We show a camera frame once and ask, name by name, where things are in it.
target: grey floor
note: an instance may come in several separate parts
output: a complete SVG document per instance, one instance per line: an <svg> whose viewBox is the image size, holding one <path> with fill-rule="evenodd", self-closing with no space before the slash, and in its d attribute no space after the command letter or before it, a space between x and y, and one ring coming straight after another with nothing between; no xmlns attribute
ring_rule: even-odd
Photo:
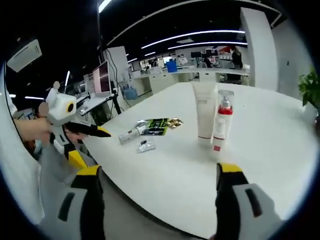
<svg viewBox="0 0 320 240"><path fill-rule="evenodd" d="M179 231L136 205L103 173L104 234L108 240L198 240Z"/></svg>

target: fluorescent light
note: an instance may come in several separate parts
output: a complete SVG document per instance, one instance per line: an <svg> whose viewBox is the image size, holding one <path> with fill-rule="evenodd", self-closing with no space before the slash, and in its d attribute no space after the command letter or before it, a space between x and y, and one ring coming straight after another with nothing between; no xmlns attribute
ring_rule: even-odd
<svg viewBox="0 0 320 240"><path fill-rule="evenodd" d="M137 59L138 59L138 58L134 58L134 59L128 61L128 63L131 63L131 62L133 62L133 61L135 61L135 60L137 60Z"/></svg>
<svg viewBox="0 0 320 240"><path fill-rule="evenodd" d="M239 30L209 30L209 31L196 31L196 32L191 32L191 33L187 33L187 34L182 34L182 35L178 35L178 36L173 36L173 37L169 37L160 41L156 41L153 43L150 43L148 45L145 45L143 47L141 47L141 49L145 49L147 47L150 47L152 45L158 44L158 43L162 43L168 40L172 40L172 39L177 39L177 38L181 38L181 37L186 37L186 36L191 36L191 35L197 35L197 34L214 34L214 33L234 33L234 34L245 34L245 31L239 31Z"/></svg>
<svg viewBox="0 0 320 240"><path fill-rule="evenodd" d="M154 52L150 52L150 53L148 53L148 54L146 54L146 55L144 55L145 57L146 56L149 56L149 55L151 55L151 54L155 54L156 52L154 51Z"/></svg>
<svg viewBox="0 0 320 240"><path fill-rule="evenodd" d="M185 45L180 45L180 46L173 46L173 47L169 47L168 49L177 49L177 48L188 47L188 46L193 46L193 45L202 45L202 44L238 44L238 45L248 45L248 43L237 42L237 41L206 41L206 42L197 42L197 43L185 44Z"/></svg>
<svg viewBox="0 0 320 240"><path fill-rule="evenodd" d="M68 71L68 73L66 74L66 79L65 79L65 84L64 84L65 87L68 84L69 75L70 75L70 71Z"/></svg>
<svg viewBox="0 0 320 240"><path fill-rule="evenodd" d="M99 6L99 13L101 13L111 1L112 0L104 0Z"/></svg>
<svg viewBox="0 0 320 240"><path fill-rule="evenodd" d="M38 100L43 100L43 97L35 97L35 96L25 96L25 99L38 99Z"/></svg>

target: small packet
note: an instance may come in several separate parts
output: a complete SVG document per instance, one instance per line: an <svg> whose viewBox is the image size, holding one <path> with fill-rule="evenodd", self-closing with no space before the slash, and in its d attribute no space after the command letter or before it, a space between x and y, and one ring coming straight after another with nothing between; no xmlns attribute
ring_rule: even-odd
<svg viewBox="0 0 320 240"><path fill-rule="evenodd" d="M137 144L136 153L137 154L143 153L143 152L155 149L155 148L156 148L156 144L155 144L154 140L150 137L145 138L144 140L140 141Z"/></svg>

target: white pillar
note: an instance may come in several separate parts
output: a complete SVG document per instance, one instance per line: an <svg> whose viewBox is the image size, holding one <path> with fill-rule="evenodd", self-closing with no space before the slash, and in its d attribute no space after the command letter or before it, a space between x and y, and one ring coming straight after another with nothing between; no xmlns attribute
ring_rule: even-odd
<svg viewBox="0 0 320 240"><path fill-rule="evenodd" d="M274 37L265 13L242 7L240 19L248 43L249 85L277 91L277 53Z"/></svg>
<svg viewBox="0 0 320 240"><path fill-rule="evenodd" d="M133 69L134 69L135 71L140 70L140 61L134 61L134 62L132 63L132 65L133 65Z"/></svg>

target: air conditioner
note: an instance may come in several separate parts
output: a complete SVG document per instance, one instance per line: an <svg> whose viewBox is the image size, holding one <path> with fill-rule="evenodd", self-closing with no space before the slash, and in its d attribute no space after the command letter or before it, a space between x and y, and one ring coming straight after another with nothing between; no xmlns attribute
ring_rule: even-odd
<svg viewBox="0 0 320 240"><path fill-rule="evenodd" d="M21 48L12 58L7 62L9 68L15 72L19 72L28 64L42 55L40 45L37 39L31 41L29 44Z"/></svg>

